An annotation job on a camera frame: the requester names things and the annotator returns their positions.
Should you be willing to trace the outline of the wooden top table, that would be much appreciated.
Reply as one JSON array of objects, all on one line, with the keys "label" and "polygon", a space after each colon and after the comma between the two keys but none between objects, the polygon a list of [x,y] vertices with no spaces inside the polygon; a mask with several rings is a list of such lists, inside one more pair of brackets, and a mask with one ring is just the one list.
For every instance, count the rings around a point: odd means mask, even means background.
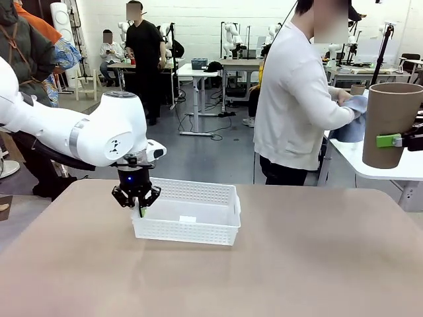
[{"label": "wooden top table", "polygon": [[[119,81],[119,87],[120,90],[123,91],[125,90],[125,82],[124,82],[124,72],[129,70],[134,70],[135,69],[135,65],[132,65],[131,63],[114,63],[112,65],[109,65],[108,68],[111,69],[117,69],[118,70],[118,81]],[[176,71],[176,67],[174,66],[174,62],[167,62],[165,65],[165,69],[169,70],[169,76],[171,78],[171,83],[170,83],[170,90],[171,90],[171,103],[170,103],[170,110],[173,110],[176,106],[176,98],[175,98],[175,93],[174,93],[174,76],[175,76],[175,71]]]},{"label": "wooden top table", "polygon": [[[253,72],[258,72],[263,59],[220,59],[222,65],[222,107],[221,111],[226,111],[226,105],[232,102],[247,102],[250,96],[251,75]],[[228,72],[245,72],[247,78],[247,87],[244,97],[227,96]]]}]

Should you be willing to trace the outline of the white desk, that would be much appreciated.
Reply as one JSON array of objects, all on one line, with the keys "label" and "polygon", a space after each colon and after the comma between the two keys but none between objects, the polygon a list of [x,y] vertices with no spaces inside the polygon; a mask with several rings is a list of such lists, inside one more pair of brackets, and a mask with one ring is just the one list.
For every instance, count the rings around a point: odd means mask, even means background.
[{"label": "white desk", "polygon": [[205,111],[206,107],[206,91],[205,91],[205,80],[207,78],[214,78],[218,76],[218,72],[206,72],[204,70],[194,70],[190,63],[184,64],[178,69],[177,75],[179,77],[192,77],[192,88],[193,88],[193,112],[188,113],[189,117],[193,117],[193,130],[192,131],[181,131],[180,135],[183,136],[199,136],[199,137],[210,137],[214,136],[213,132],[200,132],[199,130],[199,117],[217,117],[217,114],[207,114]]}]

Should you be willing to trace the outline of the cluttered background table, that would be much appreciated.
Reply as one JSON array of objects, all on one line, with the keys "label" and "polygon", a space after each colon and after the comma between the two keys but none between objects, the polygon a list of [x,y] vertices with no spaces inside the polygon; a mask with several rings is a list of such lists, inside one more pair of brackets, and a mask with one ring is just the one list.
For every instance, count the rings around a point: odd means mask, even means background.
[{"label": "cluttered background table", "polygon": [[[340,87],[342,83],[359,83],[370,86],[375,67],[356,67],[356,66],[324,66],[327,73],[328,83],[334,87]],[[405,83],[408,81],[410,73],[399,72],[399,68],[394,65],[382,65],[377,76],[376,83]]]}]

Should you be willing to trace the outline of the person's left hand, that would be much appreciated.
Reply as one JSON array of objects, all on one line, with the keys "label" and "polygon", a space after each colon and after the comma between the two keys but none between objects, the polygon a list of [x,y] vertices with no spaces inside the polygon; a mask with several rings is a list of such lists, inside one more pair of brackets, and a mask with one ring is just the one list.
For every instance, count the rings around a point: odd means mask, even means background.
[{"label": "person's left hand", "polygon": [[344,89],[338,90],[336,94],[336,100],[340,106],[343,105],[343,103],[345,103],[349,99],[351,99],[351,97],[352,95],[349,92],[345,91]]}]

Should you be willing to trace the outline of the person in white sweater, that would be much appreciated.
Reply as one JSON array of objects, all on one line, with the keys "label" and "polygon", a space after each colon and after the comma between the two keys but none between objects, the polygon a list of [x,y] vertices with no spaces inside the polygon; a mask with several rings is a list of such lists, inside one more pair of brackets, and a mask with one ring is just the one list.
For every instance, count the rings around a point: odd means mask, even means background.
[{"label": "person in white sweater", "polygon": [[351,0],[297,0],[293,17],[272,42],[253,137],[268,185],[303,186],[307,174],[319,167],[323,136],[329,130],[315,124],[317,99],[328,96],[338,104],[340,89],[328,85],[311,40],[333,30],[339,19],[348,20],[351,10]]}]

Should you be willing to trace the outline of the round white stand base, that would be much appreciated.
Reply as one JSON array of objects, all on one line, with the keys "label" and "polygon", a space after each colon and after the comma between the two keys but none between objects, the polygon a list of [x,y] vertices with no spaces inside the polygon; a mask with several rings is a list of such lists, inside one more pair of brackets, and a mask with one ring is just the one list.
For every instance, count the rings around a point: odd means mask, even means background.
[{"label": "round white stand base", "polygon": [[20,164],[15,160],[0,160],[0,179],[9,177],[20,170]]}]

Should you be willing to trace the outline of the brown cardboard piece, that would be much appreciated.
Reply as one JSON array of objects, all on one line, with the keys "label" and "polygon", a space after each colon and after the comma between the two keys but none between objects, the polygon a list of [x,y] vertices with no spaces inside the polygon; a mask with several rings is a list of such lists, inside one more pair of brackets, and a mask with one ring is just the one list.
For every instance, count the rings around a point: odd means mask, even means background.
[{"label": "brown cardboard piece", "polygon": [[9,218],[12,201],[12,195],[0,197],[0,221],[6,221]]}]

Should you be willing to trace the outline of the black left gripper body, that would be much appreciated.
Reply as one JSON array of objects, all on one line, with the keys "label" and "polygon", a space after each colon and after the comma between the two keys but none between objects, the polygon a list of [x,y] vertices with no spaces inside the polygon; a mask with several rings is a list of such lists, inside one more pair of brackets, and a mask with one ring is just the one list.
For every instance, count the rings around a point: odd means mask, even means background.
[{"label": "black left gripper body", "polygon": [[145,197],[151,191],[149,169],[118,170],[119,188],[131,197]]}]

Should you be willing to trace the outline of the white perforated plastic basket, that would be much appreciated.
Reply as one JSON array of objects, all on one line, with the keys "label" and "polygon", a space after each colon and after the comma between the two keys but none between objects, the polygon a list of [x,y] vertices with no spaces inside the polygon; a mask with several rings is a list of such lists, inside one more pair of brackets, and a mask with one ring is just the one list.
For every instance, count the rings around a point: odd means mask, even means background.
[{"label": "white perforated plastic basket", "polygon": [[[139,216],[132,209],[137,238],[234,245],[241,227],[241,203],[234,185],[152,178],[161,195]],[[196,217],[195,223],[180,222],[180,216]]]}]

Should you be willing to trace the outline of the black tripod stand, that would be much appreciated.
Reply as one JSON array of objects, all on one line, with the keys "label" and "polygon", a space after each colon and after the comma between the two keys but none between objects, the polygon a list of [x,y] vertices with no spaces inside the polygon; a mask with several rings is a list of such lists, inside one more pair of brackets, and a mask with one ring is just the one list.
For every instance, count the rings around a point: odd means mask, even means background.
[{"label": "black tripod stand", "polygon": [[377,78],[379,76],[379,72],[381,70],[381,66],[383,64],[383,58],[385,55],[385,51],[387,49],[387,44],[390,38],[393,37],[393,34],[395,32],[395,23],[393,22],[386,22],[385,23],[385,28],[384,28],[384,33],[383,33],[383,41],[381,43],[381,47],[379,50],[379,55],[377,58],[377,63],[373,72],[373,77],[371,79],[370,85],[375,85],[377,82]]}]

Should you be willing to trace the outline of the person in green jacket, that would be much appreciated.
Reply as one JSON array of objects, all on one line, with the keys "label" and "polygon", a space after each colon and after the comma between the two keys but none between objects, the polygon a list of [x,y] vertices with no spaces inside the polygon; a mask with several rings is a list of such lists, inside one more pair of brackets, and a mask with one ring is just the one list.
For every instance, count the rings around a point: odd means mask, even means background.
[{"label": "person in green jacket", "polygon": [[[13,0],[0,0],[0,57],[15,72],[21,92],[34,95],[45,106],[52,105],[42,81],[56,66],[54,45],[18,15]],[[38,180],[32,189],[34,195],[54,200],[77,180],[75,177],[58,176],[48,157],[32,150],[18,134],[11,137],[24,158],[26,168]]]}]

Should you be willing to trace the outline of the person in orange jacket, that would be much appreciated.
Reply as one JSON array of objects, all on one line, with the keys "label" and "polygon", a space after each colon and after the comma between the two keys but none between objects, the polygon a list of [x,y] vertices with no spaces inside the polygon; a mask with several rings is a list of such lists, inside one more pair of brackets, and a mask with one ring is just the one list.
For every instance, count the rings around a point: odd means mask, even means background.
[{"label": "person in orange jacket", "polygon": [[54,72],[43,81],[50,102],[54,108],[59,106],[59,91],[56,85],[56,76],[76,66],[81,60],[81,54],[76,47],[66,40],[54,27],[46,21],[25,11],[21,0],[14,0],[14,5],[19,16],[25,18],[39,33],[46,37],[55,48],[56,67]]}]

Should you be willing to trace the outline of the blue cleaning cloth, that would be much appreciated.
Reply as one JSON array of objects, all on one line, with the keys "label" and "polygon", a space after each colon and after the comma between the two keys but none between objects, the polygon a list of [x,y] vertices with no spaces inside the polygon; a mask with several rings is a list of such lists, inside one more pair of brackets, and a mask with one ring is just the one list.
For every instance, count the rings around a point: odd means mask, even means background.
[{"label": "blue cleaning cloth", "polygon": [[367,102],[367,97],[362,95],[355,95],[345,101],[343,105],[352,109],[356,117],[348,125],[331,131],[329,138],[343,143],[361,142],[364,139],[365,133]]}]

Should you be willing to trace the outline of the white wooden stool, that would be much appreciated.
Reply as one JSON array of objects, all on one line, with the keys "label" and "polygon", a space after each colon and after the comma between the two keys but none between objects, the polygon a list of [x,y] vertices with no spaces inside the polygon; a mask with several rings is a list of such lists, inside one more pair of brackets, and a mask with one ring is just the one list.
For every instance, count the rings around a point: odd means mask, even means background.
[{"label": "white wooden stool", "polygon": [[79,101],[79,95],[86,97],[92,95],[94,101],[98,100],[98,94],[102,92],[102,85],[96,69],[92,70],[91,75],[83,75],[80,69],[75,71],[75,99]]}]

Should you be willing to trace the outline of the person's right forearm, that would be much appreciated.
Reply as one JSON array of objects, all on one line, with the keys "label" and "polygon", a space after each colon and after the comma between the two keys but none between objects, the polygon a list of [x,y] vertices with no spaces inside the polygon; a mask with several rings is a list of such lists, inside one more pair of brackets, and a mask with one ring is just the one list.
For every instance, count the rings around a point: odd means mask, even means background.
[{"label": "person's right forearm", "polygon": [[355,118],[352,109],[339,106],[328,96],[319,96],[317,104],[319,107],[315,124],[324,130],[338,129],[351,123]]}]

